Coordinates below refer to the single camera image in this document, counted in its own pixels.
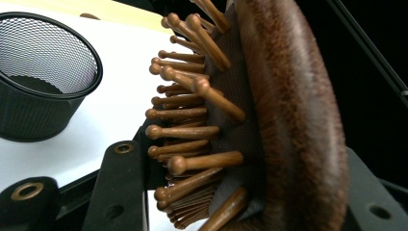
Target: wooden bristle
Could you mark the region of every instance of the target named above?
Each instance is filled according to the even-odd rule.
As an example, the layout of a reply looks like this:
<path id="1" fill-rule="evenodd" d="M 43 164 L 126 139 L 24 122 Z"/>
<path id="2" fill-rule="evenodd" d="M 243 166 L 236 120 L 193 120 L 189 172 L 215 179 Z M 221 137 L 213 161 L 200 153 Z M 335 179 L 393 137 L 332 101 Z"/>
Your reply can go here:
<path id="1" fill-rule="evenodd" d="M 177 31 L 182 32 L 185 37 L 187 37 L 192 43 L 194 43 L 195 45 L 197 45 L 200 50 L 204 53 L 206 53 L 205 51 L 205 47 L 201 44 L 200 39 L 198 38 L 197 34 L 195 32 L 193 32 L 192 30 L 190 30 L 186 23 L 182 20 L 180 20 L 180 18 L 178 17 L 178 15 L 176 13 L 169 13 L 167 16 L 167 23 L 168 25 L 171 27 L 171 29 L 175 29 Z"/>
<path id="2" fill-rule="evenodd" d="M 180 34 L 181 36 L 184 36 L 184 34 L 183 34 L 182 31 L 179 31 L 177 28 L 171 28 L 170 24 L 168 23 L 168 18 L 167 18 L 167 17 L 163 17 L 161 23 L 162 23 L 162 26 L 163 26 L 164 28 L 166 28 L 166 29 L 171 29 L 171 30 L 173 30 L 174 32 Z"/>
<path id="3" fill-rule="evenodd" d="M 172 187 L 158 188 L 154 193 L 156 200 L 158 200 L 158 207 L 160 207 L 160 210 L 163 210 L 172 202 L 191 194 L 191 192 L 199 187 L 219 181 L 223 176 L 224 171 L 222 168 L 210 168 Z"/>
<path id="4" fill-rule="evenodd" d="M 174 69 L 175 72 L 185 75 L 186 77 L 189 77 L 191 79 L 195 79 L 197 77 L 203 77 L 206 79 L 210 79 L 210 76 L 207 74 L 203 74 L 203 73 L 194 73 L 194 72 L 189 72 L 189 71 L 185 71 L 185 70 L 178 70 L 178 69 Z"/>
<path id="5" fill-rule="evenodd" d="M 184 39 L 179 39 L 176 36 L 171 36 L 170 37 L 170 42 L 174 43 L 174 44 L 182 45 L 184 47 L 187 47 L 190 50 L 192 50 L 193 52 L 196 52 L 198 54 L 204 54 L 204 51 L 201 50 L 199 46 L 197 46 L 195 43 L 193 43 L 191 41 L 187 41 L 187 40 L 184 40 Z"/>
<path id="6" fill-rule="evenodd" d="M 206 108 L 181 109 L 181 110 L 155 110 L 148 109 L 145 113 L 147 118 L 203 118 L 207 117 Z"/>
<path id="7" fill-rule="evenodd" d="M 203 126 L 207 126 L 207 121 L 206 120 L 198 120 L 196 122 L 186 122 L 186 123 L 181 123 L 181 124 L 177 124 L 177 125 L 173 125 L 171 127 L 178 127 L 178 128 L 183 128 L 183 127 L 203 127 Z"/>
<path id="8" fill-rule="evenodd" d="M 185 143 L 179 143 L 175 145 L 168 146 L 156 146 L 153 145 L 149 147 L 147 153 L 150 157 L 155 158 L 164 154 L 180 153 L 180 152 L 192 152 L 202 149 L 209 149 L 210 142 L 208 140 L 202 141 L 190 141 Z"/>
<path id="9" fill-rule="evenodd" d="M 207 79 L 194 79 L 192 91 L 219 107 L 234 122 L 243 123 L 246 120 L 245 112 L 211 88 Z"/>
<path id="10" fill-rule="evenodd" d="M 186 216 L 195 215 L 205 211 L 208 214 L 208 202 L 201 202 L 196 205 L 187 206 L 185 208 L 180 208 L 177 210 L 173 210 L 173 212 L 168 213 L 167 217 L 170 219 L 172 223 L 183 219 Z"/>
<path id="11" fill-rule="evenodd" d="M 191 140 L 191 139 L 165 139 L 163 141 L 163 146 L 175 145 L 175 144 L 180 144 L 180 143 L 185 143 L 185 142 L 190 142 L 190 141 L 196 141 L 196 140 Z"/>
<path id="12" fill-rule="evenodd" d="M 176 95 L 184 95 L 184 94 L 190 94 L 190 90 L 182 89 L 182 90 L 168 90 L 165 93 L 165 96 L 171 97 L 171 96 L 176 96 Z"/>
<path id="13" fill-rule="evenodd" d="M 202 150 L 197 150 L 197 151 L 192 151 L 192 152 L 180 152 L 180 153 L 172 153 L 172 154 L 164 154 L 160 155 L 156 158 L 158 162 L 166 162 L 166 165 L 168 165 L 168 161 L 175 156 L 182 156 L 184 158 L 189 158 L 189 157 L 197 157 L 197 156 L 202 156 L 209 154 L 210 148 L 208 149 L 202 149 Z"/>
<path id="14" fill-rule="evenodd" d="M 153 105 L 161 105 L 161 104 L 190 104 L 194 102 L 204 102 L 203 97 L 199 96 L 198 94 L 189 94 L 189 95 L 180 95 L 174 97 L 167 97 L 167 98 L 160 98 L 160 97 L 153 97 L 151 102 Z"/>
<path id="15" fill-rule="evenodd" d="M 191 90 L 187 90 L 186 88 L 184 88 L 181 85 L 171 85 L 171 86 L 159 85 L 157 87 L 157 93 L 167 93 L 169 91 L 180 91 L 180 90 L 184 90 L 186 92 L 186 94 L 192 93 Z"/>
<path id="16" fill-rule="evenodd" d="M 173 60 L 185 61 L 189 63 L 204 64 L 204 55 L 199 54 L 180 54 L 176 52 L 159 51 L 159 57 L 162 59 L 170 58 Z"/>
<path id="17" fill-rule="evenodd" d="M 210 0 L 191 0 L 191 2 L 195 3 L 214 21 L 221 33 L 225 34 L 231 29 L 231 25 L 225 18 L 224 14 L 220 12 Z"/>
<path id="18" fill-rule="evenodd" d="M 203 73 L 204 72 L 204 64 L 193 64 L 193 63 L 181 63 L 181 62 L 172 62 L 172 61 L 164 61 L 160 58 L 153 58 L 151 60 L 152 64 L 158 64 L 160 66 L 169 65 L 174 69 L 185 70 L 189 72 L 195 73 Z"/>
<path id="19" fill-rule="evenodd" d="M 193 108 L 202 108 L 204 106 L 204 102 L 202 100 L 197 100 L 195 102 L 191 102 L 191 103 L 184 103 L 184 102 L 180 102 L 180 103 L 165 103 L 163 104 L 163 109 L 164 110 L 177 110 L 177 109 L 193 109 Z"/>
<path id="20" fill-rule="evenodd" d="M 208 34 L 211 34 L 216 26 L 215 26 L 213 23 L 211 23 L 211 22 L 207 21 L 206 19 L 202 18 L 202 17 L 200 16 L 200 14 L 195 13 L 195 15 L 200 18 L 201 25 L 202 25 L 205 29 L 207 29 Z"/>
<path id="21" fill-rule="evenodd" d="M 219 127 L 188 127 L 188 128 L 162 128 L 157 125 L 150 125 L 146 129 L 146 136 L 152 140 L 158 138 L 180 138 L 191 140 L 216 140 L 219 136 Z"/>
<path id="22" fill-rule="evenodd" d="M 243 163 L 243 155 L 239 151 L 223 152 L 200 157 L 172 157 L 167 164 L 172 175 L 183 174 L 186 170 L 205 169 L 210 167 L 232 167 Z"/>
<path id="23" fill-rule="evenodd" d="M 213 39 L 204 31 L 201 26 L 200 18 L 194 14 L 190 14 L 186 19 L 189 28 L 196 32 L 201 43 L 206 49 L 207 54 L 214 60 L 216 66 L 225 71 L 231 67 L 231 62 L 225 54 L 219 49 Z"/>
<path id="24" fill-rule="evenodd" d="M 193 119 L 173 119 L 171 121 L 171 125 L 168 127 L 192 127 L 189 126 L 191 123 L 196 123 L 196 122 L 205 122 L 207 123 L 207 118 L 202 119 L 202 118 L 193 118 Z"/>
<path id="25" fill-rule="evenodd" d="M 182 183 L 183 181 L 179 181 L 177 184 L 171 187 L 168 187 L 168 189 L 177 187 L 179 184 L 182 184 Z M 199 186 L 193 189 L 191 192 L 187 193 L 185 196 L 180 197 L 178 199 L 174 199 L 173 197 L 168 197 L 162 200 L 158 200 L 157 207 L 161 211 L 170 214 L 170 213 L 174 213 L 177 210 L 181 210 L 181 209 L 185 209 L 186 207 L 190 207 L 192 205 L 210 203 L 213 198 L 214 191 L 217 189 L 218 185 L 219 185 L 219 180 L 216 180 L 215 182 L 211 182 L 209 184 Z"/>
<path id="26" fill-rule="evenodd" d="M 183 174 L 178 175 L 178 176 L 174 176 L 174 175 L 171 175 L 170 173 L 167 173 L 166 174 L 166 180 L 171 180 L 171 179 L 174 179 L 174 178 L 186 179 L 186 178 L 192 177 L 192 176 L 194 176 L 194 175 L 196 175 L 196 174 L 198 174 L 198 173 L 200 173 L 202 171 L 203 170 L 189 170 L 189 171 L 185 171 Z"/>
<path id="27" fill-rule="evenodd" d="M 176 221 L 174 223 L 174 227 L 178 228 L 178 229 L 185 229 L 187 226 L 189 226 L 190 224 L 207 218 L 208 217 L 208 211 L 200 211 L 198 213 L 194 213 L 194 214 L 189 214 L 187 217 L 184 217 L 178 221 Z"/>
<path id="28" fill-rule="evenodd" d="M 249 203 L 248 192 L 239 187 L 222 203 L 214 214 L 201 226 L 200 231 L 219 230 L 229 220 L 240 213 Z"/>
<path id="29" fill-rule="evenodd" d="M 176 82 L 187 90 L 191 90 L 193 87 L 193 79 L 187 77 L 184 74 L 174 71 L 174 69 L 169 65 L 164 66 L 161 69 L 160 76 L 166 81 Z"/>
<path id="30" fill-rule="evenodd" d="M 159 64 L 151 64 L 149 67 L 149 71 L 151 74 L 153 75 L 158 75 L 160 74 L 160 70 L 162 69 L 162 67 Z"/>
<path id="31" fill-rule="evenodd" d="M 180 181 L 185 180 L 187 177 L 174 177 L 172 179 L 167 180 L 167 184 L 171 187 L 178 184 Z"/>

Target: black mesh pen holder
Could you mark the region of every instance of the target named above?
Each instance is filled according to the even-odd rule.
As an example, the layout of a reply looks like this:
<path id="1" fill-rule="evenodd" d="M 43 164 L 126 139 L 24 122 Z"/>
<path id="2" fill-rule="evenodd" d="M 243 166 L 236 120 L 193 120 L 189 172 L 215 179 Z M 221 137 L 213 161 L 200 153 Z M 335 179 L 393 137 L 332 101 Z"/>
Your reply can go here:
<path id="1" fill-rule="evenodd" d="M 102 80 L 81 35 L 32 13 L 0 13 L 0 137 L 43 141 L 69 123 Z"/>

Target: wooden hairbrush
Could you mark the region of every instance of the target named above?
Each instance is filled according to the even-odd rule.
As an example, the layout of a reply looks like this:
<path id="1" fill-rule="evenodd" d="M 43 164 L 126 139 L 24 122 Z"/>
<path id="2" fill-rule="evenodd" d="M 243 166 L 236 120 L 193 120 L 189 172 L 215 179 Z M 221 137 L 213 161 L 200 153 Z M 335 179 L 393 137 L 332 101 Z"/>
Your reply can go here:
<path id="1" fill-rule="evenodd" d="M 179 229 L 340 230 L 347 204 L 344 133 L 313 34 L 293 0 L 192 1 L 162 25 L 191 54 L 160 51 L 148 155 L 168 169 L 155 191 Z"/>

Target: black wire mesh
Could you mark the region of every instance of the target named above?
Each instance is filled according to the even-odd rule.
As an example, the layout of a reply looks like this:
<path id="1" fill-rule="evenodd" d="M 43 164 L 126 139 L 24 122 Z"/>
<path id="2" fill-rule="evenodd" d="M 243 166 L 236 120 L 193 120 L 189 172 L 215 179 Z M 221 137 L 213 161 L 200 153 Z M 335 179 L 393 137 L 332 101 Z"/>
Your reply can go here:
<path id="1" fill-rule="evenodd" d="M 62 23 L 0 13 L 0 136 L 40 141 L 60 133 L 102 79 L 93 47 Z"/>

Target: white surface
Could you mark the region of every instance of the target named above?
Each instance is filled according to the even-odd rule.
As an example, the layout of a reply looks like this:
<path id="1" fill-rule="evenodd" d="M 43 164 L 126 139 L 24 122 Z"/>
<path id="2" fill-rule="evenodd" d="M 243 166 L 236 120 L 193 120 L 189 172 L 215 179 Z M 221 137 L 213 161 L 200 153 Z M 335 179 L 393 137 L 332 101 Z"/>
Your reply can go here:
<path id="1" fill-rule="evenodd" d="M 149 73 L 159 50 L 189 52 L 169 42 L 169 34 L 134 26 L 51 13 L 0 2 L 0 13 L 21 11 L 61 21 L 85 37 L 103 63 L 103 79 L 87 96 L 68 126 L 58 136 L 40 142 L 0 139 L 0 192 L 35 176 L 49 176 L 60 187 L 99 169 L 106 148 L 131 140 L 143 124 L 156 87 L 166 84 Z M 150 230 L 174 230 L 166 214 L 149 199 Z M 187 230 L 196 230 L 191 226 Z"/>

